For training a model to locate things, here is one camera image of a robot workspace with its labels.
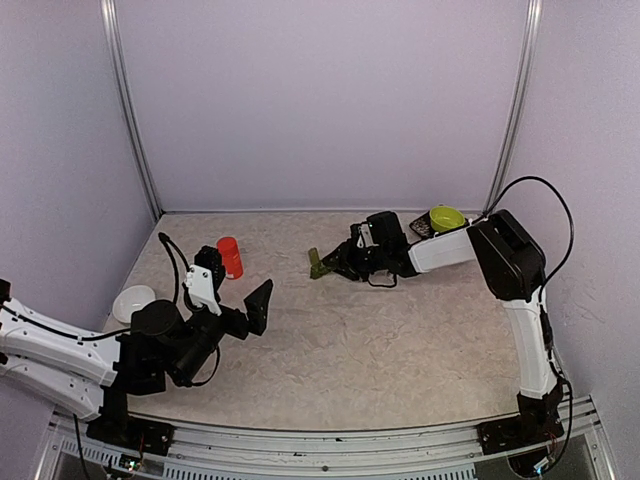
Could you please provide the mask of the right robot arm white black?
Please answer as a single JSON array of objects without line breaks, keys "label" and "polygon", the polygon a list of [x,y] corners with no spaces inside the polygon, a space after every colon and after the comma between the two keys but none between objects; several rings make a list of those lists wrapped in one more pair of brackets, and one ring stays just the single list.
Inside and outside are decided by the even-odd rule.
[{"label": "right robot arm white black", "polygon": [[398,280],[470,261],[478,263],[511,323],[520,367],[519,414],[511,433],[518,442],[531,444],[557,419],[563,388],[546,312],[546,258],[509,211],[465,221],[414,243],[395,213],[379,212],[351,225],[349,238],[320,263],[351,281],[369,282],[380,271]]}]

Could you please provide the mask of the lime green bowl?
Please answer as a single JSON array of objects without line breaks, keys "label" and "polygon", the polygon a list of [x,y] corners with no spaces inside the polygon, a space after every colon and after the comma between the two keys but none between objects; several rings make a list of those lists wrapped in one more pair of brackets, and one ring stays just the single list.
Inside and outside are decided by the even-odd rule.
[{"label": "lime green bowl", "polygon": [[431,228],[435,232],[444,233],[463,227],[466,223],[466,218],[453,207],[438,205],[429,210],[429,221]]}]

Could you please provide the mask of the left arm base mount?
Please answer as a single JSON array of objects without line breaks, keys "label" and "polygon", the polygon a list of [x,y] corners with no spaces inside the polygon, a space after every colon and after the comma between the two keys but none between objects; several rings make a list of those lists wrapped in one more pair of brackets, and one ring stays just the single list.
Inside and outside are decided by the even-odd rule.
[{"label": "left arm base mount", "polygon": [[128,417],[123,425],[102,418],[88,423],[86,435],[105,444],[165,457],[175,427],[169,423]]}]

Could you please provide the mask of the left aluminium frame post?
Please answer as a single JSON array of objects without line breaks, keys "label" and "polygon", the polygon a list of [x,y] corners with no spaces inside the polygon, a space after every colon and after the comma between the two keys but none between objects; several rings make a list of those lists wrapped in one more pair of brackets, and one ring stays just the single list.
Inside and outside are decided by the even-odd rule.
[{"label": "left aluminium frame post", "polygon": [[150,214],[153,220],[158,222],[164,211],[162,209],[159,194],[146,157],[135,113],[134,102],[127,78],[126,62],[120,35],[116,2],[113,0],[102,0],[100,2],[100,10],[115,77],[119,103],[133,154],[134,166],[139,176]]}]

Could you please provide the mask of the front aluminium rail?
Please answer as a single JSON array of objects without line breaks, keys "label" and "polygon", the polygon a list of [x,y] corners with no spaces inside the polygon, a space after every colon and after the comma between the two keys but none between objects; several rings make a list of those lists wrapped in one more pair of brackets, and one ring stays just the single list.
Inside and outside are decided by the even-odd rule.
[{"label": "front aluminium rail", "polygon": [[71,418],[55,412],[35,479],[79,479],[84,459],[99,479],[509,479],[509,461],[527,446],[486,454],[478,420],[401,429],[292,431],[173,421],[166,455],[146,453],[132,470],[129,451],[76,438]]}]

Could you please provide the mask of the green weekly pill organizer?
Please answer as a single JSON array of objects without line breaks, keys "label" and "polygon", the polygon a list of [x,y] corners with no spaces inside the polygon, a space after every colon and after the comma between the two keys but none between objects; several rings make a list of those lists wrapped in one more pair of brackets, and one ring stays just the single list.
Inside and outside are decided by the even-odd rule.
[{"label": "green weekly pill organizer", "polygon": [[332,272],[332,269],[326,266],[320,259],[319,252],[316,247],[312,247],[308,250],[308,258],[310,262],[310,278],[312,280],[320,279]]}]

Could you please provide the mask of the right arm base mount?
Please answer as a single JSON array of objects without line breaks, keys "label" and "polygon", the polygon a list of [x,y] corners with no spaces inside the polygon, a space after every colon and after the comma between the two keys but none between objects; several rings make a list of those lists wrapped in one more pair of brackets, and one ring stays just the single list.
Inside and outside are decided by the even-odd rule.
[{"label": "right arm base mount", "polygon": [[516,415],[482,422],[476,427],[484,455],[519,449],[560,438],[565,431],[559,418],[539,423],[534,416]]}]

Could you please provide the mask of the black patterned square plate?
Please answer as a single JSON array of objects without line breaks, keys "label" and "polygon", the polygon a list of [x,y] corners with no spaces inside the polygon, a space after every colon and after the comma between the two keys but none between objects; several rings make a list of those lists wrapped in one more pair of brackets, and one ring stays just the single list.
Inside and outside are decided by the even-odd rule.
[{"label": "black patterned square plate", "polygon": [[418,235],[421,240],[428,240],[434,237],[452,233],[456,230],[467,228],[469,225],[470,225],[470,220],[469,218],[465,217],[463,224],[458,225],[455,228],[446,229],[444,231],[437,231],[431,225],[430,212],[427,211],[417,219],[413,220],[409,224],[409,228],[413,233]]}]

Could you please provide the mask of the right aluminium frame post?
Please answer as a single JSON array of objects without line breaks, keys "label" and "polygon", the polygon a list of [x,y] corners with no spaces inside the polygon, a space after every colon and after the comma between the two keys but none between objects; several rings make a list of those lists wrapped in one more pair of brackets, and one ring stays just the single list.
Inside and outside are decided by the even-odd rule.
[{"label": "right aluminium frame post", "polygon": [[493,175],[488,197],[485,201],[484,210],[487,210],[497,200],[500,192],[506,185],[534,64],[542,11],[542,0],[530,0],[527,3],[523,41],[511,106],[499,151],[498,163]]}]

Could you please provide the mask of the aluminium frame post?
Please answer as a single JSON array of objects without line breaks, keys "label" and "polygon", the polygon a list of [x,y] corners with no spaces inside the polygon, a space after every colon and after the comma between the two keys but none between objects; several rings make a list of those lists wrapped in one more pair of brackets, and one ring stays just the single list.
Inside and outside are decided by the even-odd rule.
[{"label": "aluminium frame post", "polygon": [[164,211],[162,209],[159,194],[146,157],[135,113],[134,102],[127,78],[126,62],[120,35],[116,2],[113,0],[102,0],[100,2],[100,10],[115,77],[119,103],[133,154],[134,166],[139,176],[150,214],[153,220],[158,222]]},{"label": "aluminium frame post", "polygon": [[523,41],[511,106],[499,151],[498,163],[493,175],[488,197],[485,201],[484,210],[487,210],[497,200],[500,192],[506,185],[534,64],[542,11],[542,0],[530,0],[527,3]]}]

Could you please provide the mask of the orange pill bottle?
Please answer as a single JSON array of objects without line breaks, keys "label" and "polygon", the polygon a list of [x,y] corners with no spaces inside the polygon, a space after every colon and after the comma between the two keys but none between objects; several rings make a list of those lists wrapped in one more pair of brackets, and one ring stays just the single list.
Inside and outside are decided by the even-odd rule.
[{"label": "orange pill bottle", "polygon": [[244,274],[239,245],[234,237],[222,237],[217,241],[217,249],[222,257],[226,277],[238,280]]}]

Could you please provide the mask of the white bowl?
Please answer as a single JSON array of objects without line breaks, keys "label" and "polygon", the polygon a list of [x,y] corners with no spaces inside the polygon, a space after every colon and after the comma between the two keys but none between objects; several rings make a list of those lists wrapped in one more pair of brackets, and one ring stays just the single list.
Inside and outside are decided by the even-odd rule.
[{"label": "white bowl", "polygon": [[132,315],[156,299],[154,290],[147,285],[133,285],[123,290],[112,304],[112,315],[123,324],[130,325]]}]

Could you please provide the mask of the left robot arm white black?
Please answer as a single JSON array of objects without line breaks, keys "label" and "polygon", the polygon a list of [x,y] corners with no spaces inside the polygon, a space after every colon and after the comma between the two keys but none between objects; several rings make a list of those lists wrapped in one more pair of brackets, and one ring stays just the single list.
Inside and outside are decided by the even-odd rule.
[{"label": "left robot arm white black", "polygon": [[169,299],[154,299],[120,330],[99,333],[44,316],[1,283],[1,373],[12,377],[121,445],[140,434],[128,413],[129,396],[162,393],[168,383],[200,388],[209,359],[220,360],[226,336],[244,340],[267,327],[272,280],[244,299],[243,310],[220,302],[226,271],[217,249],[204,246],[183,271],[175,270]]}]

